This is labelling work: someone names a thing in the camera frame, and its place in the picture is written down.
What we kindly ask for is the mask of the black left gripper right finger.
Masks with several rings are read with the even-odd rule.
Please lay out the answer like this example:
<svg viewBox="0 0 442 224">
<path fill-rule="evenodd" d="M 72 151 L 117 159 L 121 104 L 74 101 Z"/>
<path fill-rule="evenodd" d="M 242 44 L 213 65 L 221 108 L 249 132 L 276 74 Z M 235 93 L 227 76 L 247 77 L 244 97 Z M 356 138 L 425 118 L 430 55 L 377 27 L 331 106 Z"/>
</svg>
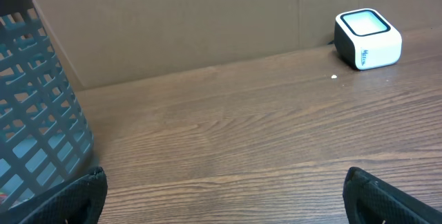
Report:
<svg viewBox="0 0 442 224">
<path fill-rule="evenodd" d="M 359 167 L 350 167 L 343 184 L 350 224 L 441 223 L 441 212 Z"/>
</svg>

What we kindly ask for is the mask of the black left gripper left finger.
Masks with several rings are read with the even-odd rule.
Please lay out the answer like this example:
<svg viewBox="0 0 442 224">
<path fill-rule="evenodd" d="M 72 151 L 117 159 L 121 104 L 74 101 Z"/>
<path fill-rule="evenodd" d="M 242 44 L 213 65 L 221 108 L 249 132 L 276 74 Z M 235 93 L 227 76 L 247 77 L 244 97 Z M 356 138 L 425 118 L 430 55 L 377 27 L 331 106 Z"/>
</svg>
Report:
<svg viewBox="0 0 442 224">
<path fill-rule="evenodd" d="M 60 183 L 1 213 L 2 223 L 97 223 L 108 191 L 102 167 Z"/>
</svg>

